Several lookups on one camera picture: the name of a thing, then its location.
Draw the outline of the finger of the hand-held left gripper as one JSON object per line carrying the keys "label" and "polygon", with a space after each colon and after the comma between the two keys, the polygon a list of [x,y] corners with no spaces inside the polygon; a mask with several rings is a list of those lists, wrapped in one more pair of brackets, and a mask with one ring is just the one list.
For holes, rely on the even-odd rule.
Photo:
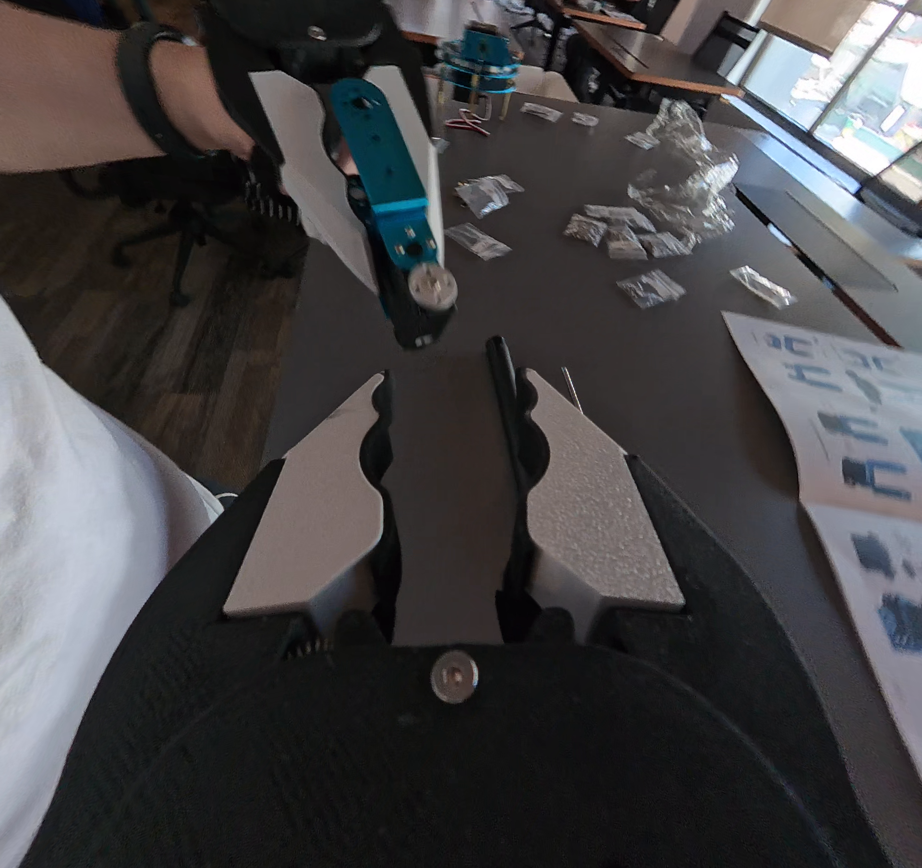
{"label": "finger of the hand-held left gripper", "polygon": [[382,91],[400,128],[427,194],[426,217],[436,242],[437,261],[444,266],[444,217],[439,155],[432,143],[430,127],[424,124],[404,75],[398,67],[387,65],[369,68],[364,79]]}
{"label": "finger of the hand-held left gripper", "polygon": [[282,186],[298,206],[305,233],[329,247],[378,296],[366,229],[350,205],[346,177],[325,146],[327,112],[320,96],[280,71],[251,72],[250,79],[282,151]]}

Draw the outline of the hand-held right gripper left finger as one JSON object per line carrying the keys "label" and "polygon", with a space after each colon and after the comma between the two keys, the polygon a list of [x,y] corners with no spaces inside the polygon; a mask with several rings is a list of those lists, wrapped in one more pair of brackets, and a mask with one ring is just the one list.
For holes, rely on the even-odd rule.
{"label": "hand-held right gripper left finger", "polygon": [[305,614],[330,638],[349,612],[395,630],[401,547],[383,478],[394,380],[378,372],[284,456],[225,600],[230,618]]}

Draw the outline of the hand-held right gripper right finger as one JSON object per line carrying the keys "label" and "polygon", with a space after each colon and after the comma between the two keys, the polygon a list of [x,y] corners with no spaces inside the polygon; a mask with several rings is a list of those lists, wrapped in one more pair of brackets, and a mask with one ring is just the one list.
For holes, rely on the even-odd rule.
{"label": "hand-held right gripper right finger", "polygon": [[626,452],[531,368],[516,371],[504,417],[517,502],[497,592],[503,640],[525,640],[552,608],[577,641],[610,610],[682,611]]}

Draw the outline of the blue bracket with black servo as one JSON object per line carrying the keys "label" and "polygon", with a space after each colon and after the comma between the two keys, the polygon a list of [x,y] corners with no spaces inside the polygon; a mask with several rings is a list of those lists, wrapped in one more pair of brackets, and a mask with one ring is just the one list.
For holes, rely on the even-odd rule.
{"label": "blue bracket with black servo", "polygon": [[458,287],[437,261],[426,191],[394,114],[365,79],[336,82],[329,99],[358,171],[348,198],[366,229],[386,318],[402,348],[434,344],[455,314]]}

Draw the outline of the round blue robot base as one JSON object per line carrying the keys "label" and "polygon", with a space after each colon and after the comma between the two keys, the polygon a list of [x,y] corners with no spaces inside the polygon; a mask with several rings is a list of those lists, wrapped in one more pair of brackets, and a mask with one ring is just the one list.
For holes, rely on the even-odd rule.
{"label": "round blue robot base", "polygon": [[438,41],[435,58],[437,107],[460,91],[473,113],[483,100],[487,119],[495,103],[505,119],[524,59],[514,38],[495,24],[470,23],[460,37]]}

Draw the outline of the dark grey desk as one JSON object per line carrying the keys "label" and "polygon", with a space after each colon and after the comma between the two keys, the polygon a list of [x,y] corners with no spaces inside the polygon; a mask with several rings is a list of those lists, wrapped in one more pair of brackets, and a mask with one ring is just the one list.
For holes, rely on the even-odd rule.
{"label": "dark grey desk", "polygon": [[748,572],[809,670],[860,803],[893,864],[920,866],[920,784],[893,726],[836,578],[800,506],[788,436],[733,343],[722,313],[771,319],[729,275],[746,264],[797,302],[777,321],[872,342],[867,328],[750,212],[688,257],[661,263],[678,302],[638,309],[618,288],[643,265],[564,238],[583,204],[621,205],[640,153],[623,140],[635,114],[602,110],[586,129],[522,114],[516,98],[491,137],[455,133],[441,156],[444,221],[467,218],[465,177],[524,187],[483,228],[512,252],[485,263],[449,244],[459,285],[437,344],[407,352],[383,310],[335,254],[312,245],[271,416],[266,459],[296,445],[376,372],[394,379],[386,473],[403,553],[397,643],[498,643],[516,499],[485,342],[505,338],[515,366],[564,392],[638,455]]}

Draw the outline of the black and white striped cloth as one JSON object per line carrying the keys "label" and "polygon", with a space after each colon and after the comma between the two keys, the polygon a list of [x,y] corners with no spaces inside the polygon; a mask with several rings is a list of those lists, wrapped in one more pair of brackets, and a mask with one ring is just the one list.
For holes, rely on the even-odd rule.
{"label": "black and white striped cloth", "polygon": [[243,199],[251,212],[294,227],[302,224],[299,206],[284,190],[281,172],[272,161],[251,160],[244,162],[242,168]]}

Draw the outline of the small zip bag of screws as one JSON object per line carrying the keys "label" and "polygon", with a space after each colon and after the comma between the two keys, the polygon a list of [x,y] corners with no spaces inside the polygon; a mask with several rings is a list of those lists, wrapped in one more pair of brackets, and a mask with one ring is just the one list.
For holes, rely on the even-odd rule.
{"label": "small zip bag of screws", "polygon": [[509,193],[493,177],[465,181],[455,186],[455,196],[476,218],[498,212],[509,204]]}

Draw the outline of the flat clear zip bag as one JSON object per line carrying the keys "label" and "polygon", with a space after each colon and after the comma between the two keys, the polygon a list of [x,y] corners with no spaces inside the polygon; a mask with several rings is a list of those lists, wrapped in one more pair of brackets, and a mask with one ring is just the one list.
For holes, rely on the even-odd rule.
{"label": "flat clear zip bag", "polygon": [[492,238],[473,224],[461,224],[445,229],[444,237],[484,262],[501,258],[511,252],[507,244]]}

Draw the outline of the black office chair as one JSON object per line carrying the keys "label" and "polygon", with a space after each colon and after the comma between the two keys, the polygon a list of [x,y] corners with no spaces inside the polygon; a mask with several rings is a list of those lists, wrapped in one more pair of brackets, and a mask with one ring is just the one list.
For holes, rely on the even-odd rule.
{"label": "black office chair", "polygon": [[161,221],[118,241],[110,260],[117,267],[129,267],[129,248],[177,237],[170,285],[170,304],[175,308],[190,302],[182,282],[194,247],[216,240],[235,252],[244,250],[243,242],[221,225],[217,216],[220,207],[242,202],[248,213],[248,226],[259,237],[267,233],[271,222],[294,227],[248,209],[243,199],[243,162],[229,152],[217,152],[200,161],[153,157],[110,162],[66,169],[61,177],[67,189],[84,200],[117,199],[129,209],[155,206]]}

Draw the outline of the black wristband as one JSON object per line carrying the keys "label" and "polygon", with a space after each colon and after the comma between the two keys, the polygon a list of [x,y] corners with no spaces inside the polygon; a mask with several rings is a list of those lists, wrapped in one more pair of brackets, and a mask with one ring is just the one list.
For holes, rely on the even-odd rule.
{"label": "black wristband", "polygon": [[151,70],[151,55],[159,44],[194,44],[178,29],[141,20],[121,32],[116,49],[116,72],[121,93],[137,124],[155,146],[168,157],[200,161],[217,151],[192,145],[167,116]]}

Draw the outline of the zip bag of small nuts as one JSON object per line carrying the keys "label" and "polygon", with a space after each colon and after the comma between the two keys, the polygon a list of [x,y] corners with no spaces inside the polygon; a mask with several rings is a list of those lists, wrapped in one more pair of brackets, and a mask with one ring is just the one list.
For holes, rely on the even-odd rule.
{"label": "zip bag of small nuts", "polygon": [[686,296],[686,289],[661,270],[620,280],[616,286],[638,309],[643,310],[677,302]]}

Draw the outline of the crumpled clear plastic wrap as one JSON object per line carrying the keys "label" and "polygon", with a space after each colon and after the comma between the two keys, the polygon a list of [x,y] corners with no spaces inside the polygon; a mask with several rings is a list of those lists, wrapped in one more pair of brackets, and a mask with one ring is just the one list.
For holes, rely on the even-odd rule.
{"label": "crumpled clear plastic wrap", "polygon": [[652,150],[631,144],[628,197],[662,226],[693,244],[734,228],[725,191],[739,169],[737,157],[715,146],[686,101],[665,99],[642,131],[660,139]]}

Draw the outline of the illustrated instruction booklet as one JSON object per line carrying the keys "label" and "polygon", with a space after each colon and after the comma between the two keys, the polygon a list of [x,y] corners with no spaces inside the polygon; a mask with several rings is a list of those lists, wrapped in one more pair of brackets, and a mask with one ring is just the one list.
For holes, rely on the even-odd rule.
{"label": "illustrated instruction booklet", "polygon": [[801,506],[920,773],[920,355],[723,317],[787,432]]}

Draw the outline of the zip bag with black parts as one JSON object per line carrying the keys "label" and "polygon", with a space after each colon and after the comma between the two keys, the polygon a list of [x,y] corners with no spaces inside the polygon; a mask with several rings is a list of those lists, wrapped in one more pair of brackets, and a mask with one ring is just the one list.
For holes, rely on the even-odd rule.
{"label": "zip bag with black parts", "polygon": [[730,270],[731,277],[756,298],[776,309],[786,309],[796,304],[796,296],[784,286],[779,286],[748,265]]}

